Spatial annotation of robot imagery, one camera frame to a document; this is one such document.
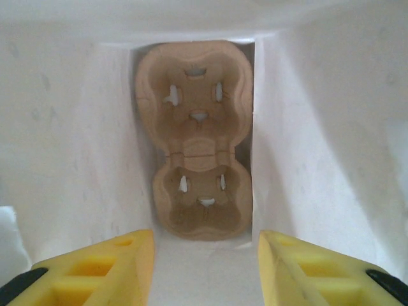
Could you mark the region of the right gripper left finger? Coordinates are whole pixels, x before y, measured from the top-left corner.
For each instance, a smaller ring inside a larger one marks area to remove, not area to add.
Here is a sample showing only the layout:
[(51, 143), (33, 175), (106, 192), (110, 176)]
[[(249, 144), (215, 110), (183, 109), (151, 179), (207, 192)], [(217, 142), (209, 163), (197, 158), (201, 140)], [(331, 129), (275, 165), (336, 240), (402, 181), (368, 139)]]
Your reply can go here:
[(6, 283), (7, 305), (146, 305), (154, 270), (151, 229), (34, 264)]

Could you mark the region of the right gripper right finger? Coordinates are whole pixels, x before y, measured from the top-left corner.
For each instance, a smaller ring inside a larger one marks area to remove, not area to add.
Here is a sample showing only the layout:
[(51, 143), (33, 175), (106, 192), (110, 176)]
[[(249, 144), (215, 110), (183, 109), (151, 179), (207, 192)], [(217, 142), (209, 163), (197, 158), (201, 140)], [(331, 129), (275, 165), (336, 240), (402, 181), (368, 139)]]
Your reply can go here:
[(276, 231), (259, 234), (265, 305), (406, 305), (407, 285), (357, 258)]

